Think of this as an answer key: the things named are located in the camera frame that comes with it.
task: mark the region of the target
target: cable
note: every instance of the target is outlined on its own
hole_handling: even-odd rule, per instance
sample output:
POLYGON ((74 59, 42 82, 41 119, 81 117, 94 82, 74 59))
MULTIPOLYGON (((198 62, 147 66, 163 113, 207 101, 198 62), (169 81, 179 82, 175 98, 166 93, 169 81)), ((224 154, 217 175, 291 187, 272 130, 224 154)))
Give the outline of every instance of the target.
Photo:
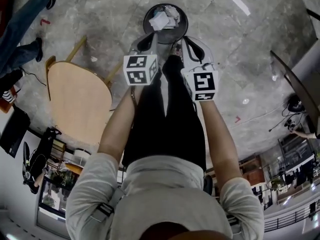
POLYGON ((194 101, 192 103, 193 103, 194 111, 198 115, 197 104, 194 101))
POLYGON ((270 130, 269 130, 269 133, 274 129, 276 128, 278 125, 280 125, 284 120, 286 120, 287 117, 285 117, 284 119, 282 119, 279 123, 276 124, 276 126, 272 127, 270 130))
POLYGON ((300 116, 299 122, 296 125, 300 124, 300 121, 301 121, 301 118, 303 117, 303 115, 304 115, 304 112, 302 112, 302 115, 300 116))
POLYGON ((281 112, 281 115, 283 116, 283 117, 285 117, 285 115, 284 115, 284 112, 285 112, 285 110, 288 108, 288 106, 289 106, 289 104, 284 108, 284 110, 282 110, 282 112, 281 112))
POLYGON ((249 120, 247 120, 247 121, 241 122, 241 123, 239 123, 239 124, 231 127, 230 129, 233 129, 233 128, 236 128, 236 127, 241 126, 241 125, 243 125, 243 124, 249 123, 249 122, 251 122, 251 121, 253 121, 253 120, 256 120, 256 119, 259 119, 259 118, 263 118, 263 117, 271 114, 272 112, 276 111, 278 108, 280 108, 280 107, 281 107, 283 104, 285 104, 285 103, 286 103, 286 102, 283 102, 283 103, 280 104, 278 107, 276 107, 275 109, 271 110, 271 111, 268 112, 268 113, 265 113, 265 114, 259 115, 259 116, 257 116, 257 117, 251 118, 251 119, 249 119, 249 120))
POLYGON ((29 72, 25 71, 21 66, 20 66, 19 68, 20 68, 21 70, 23 70, 24 73, 26 73, 27 75, 33 75, 33 76, 35 76, 35 78, 39 81, 40 84, 42 84, 42 85, 44 85, 44 86, 47 86, 46 84, 44 84, 43 82, 41 82, 41 81, 39 80, 39 78, 37 77, 37 75, 35 75, 34 73, 29 73, 29 72))

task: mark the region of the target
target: concrete floor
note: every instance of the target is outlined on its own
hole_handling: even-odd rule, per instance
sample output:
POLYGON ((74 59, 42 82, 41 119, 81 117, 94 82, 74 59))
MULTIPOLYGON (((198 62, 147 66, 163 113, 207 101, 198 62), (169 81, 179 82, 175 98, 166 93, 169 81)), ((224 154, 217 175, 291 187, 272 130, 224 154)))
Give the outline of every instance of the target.
MULTIPOLYGON (((16 0, 15 9, 26 1, 16 0)), ((87 44, 74 62, 105 77, 143 33, 147 10, 157 3, 175 4, 188 16, 188 35, 204 40, 212 49, 220 73, 215 101, 236 143, 239 159, 244 159, 268 150, 288 133, 283 126, 268 131, 282 119, 284 102, 293 92, 281 67, 272 63, 270 49, 293 66, 317 40, 315 28, 320 33, 320 22, 314 21, 313 25, 306 13, 308 7, 320 14, 320 0, 242 1, 249 16, 232 0, 57 0, 53 9, 40 13, 21 42, 27 44, 37 35, 44 39, 42 62, 32 61, 24 68, 45 81, 45 61, 52 55, 57 60, 65 59, 75 42, 87 35, 87 44), (51 24, 40 26, 41 19, 51 24), (276 81, 272 69, 278 75, 276 81), (249 99, 248 104, 243 104, 245 99, 249 99)), ((168 47, 160 50, 165 59, 168 47)), ((121 72, 113 82, 115 108, 127 85, 121 72)), ((44 132, 46 127, 54 126, 47 89, 33 76, 24 77, 20 84, 16 104, 30 116, 31 128, 44 132)), ((162 88, 167 104, 166 81, 162 81, 162 88)), ((70 147, 91 152, 97 148, 65 135, 62 140, 70 147)))

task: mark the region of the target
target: person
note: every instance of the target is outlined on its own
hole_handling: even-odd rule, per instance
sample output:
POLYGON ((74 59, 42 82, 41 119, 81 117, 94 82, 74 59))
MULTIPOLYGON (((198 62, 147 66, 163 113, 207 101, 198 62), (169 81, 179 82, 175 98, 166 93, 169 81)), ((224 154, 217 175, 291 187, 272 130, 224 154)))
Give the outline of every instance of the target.
POLYGON ((311 219, 311 221, 313 221, 314 216, 316 214, 316 210, 317 210, 317 204, 316 202, 313 202, 309 205, 309 209, 310 209, 310 213, 309 213, 309 218, 311 219))
POLYGON ((301 138, 305 138, 305 139, 317 139, 317 136, 315 133, 304 133, 304 132, 298 131, 298 130, 292 130, 291 133, 298 135, 301 138))
POLYGON ((0 37, 0 97, 24 76, 24 72, 17 68, 33 59, 41 61, 43 51, 40 37, 30 44, 18 45, 37 15, 45 7, 51 9, 55 2, 56 0, 29 0, 8 22, 0 37))
POLYGON ((97 153, 67 200, 72 240, 227 240, 233 232, 226 213, 240 221, 244 239, 263 239, 262 206, 242 178, 235 143, 214 101, 200 104, 220 204, 203 191, 205 135, 184 84, 178 50, 174 45, 162 69, 168 81, 166 115, 159 71, 151 85, 129 89, 108 121, 97 153), (119 192, 122 155, 125 195, 113 214, 107 204, 119 192))
POLYGON ((62 133, 55 128, 47 128, 41 138, 38 148, 31 156, 29 162, 30 179, 27 181, 27 185, 33 194, 38 193, 39 186, 42 183, 46 172, 49 170, 49 166, 47 165, 48 159, 59 162, 58 159, 51 157, 51 149, 55 138, 57 135, 61 134, 62 133))

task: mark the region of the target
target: red tape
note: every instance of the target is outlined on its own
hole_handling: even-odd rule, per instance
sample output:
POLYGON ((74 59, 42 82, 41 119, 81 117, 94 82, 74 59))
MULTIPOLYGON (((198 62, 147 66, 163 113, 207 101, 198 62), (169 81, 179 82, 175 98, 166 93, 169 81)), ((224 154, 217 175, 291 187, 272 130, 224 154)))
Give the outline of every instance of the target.
POLYGON ((42 22, 43 23, 46 23, 46 24, 48 24, 48 25, 50 25, 51 24, 51 22, 50 21, 48 21, 48 20, 45 20, 45 19, 41 19, 41 21, 40 21, 40 25, 42 26, 42 22))
POLYGON ((239 116, 236 116, 236 121, 234 122, 235 124, 238 123, 241 120, 239 116))

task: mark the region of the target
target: ceiling light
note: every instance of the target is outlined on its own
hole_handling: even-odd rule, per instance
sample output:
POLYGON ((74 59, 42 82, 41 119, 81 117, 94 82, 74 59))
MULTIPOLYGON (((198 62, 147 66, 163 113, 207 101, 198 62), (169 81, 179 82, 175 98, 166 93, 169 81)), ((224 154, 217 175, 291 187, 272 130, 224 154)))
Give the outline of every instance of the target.
POLYGON ((248 6, 245 5, 241 0, 232 0, 244 13, 249 16, 251 12, 249 11, 248 6))
POLYGON ((8 238, 9 240, 18 240, 18 238, 16 238, 12 234, 6 234, 6 238, 8 238))
POLYGON ((291 199, 291 195, 284 201, 283 205, 285 206, 290 199, 291 199))

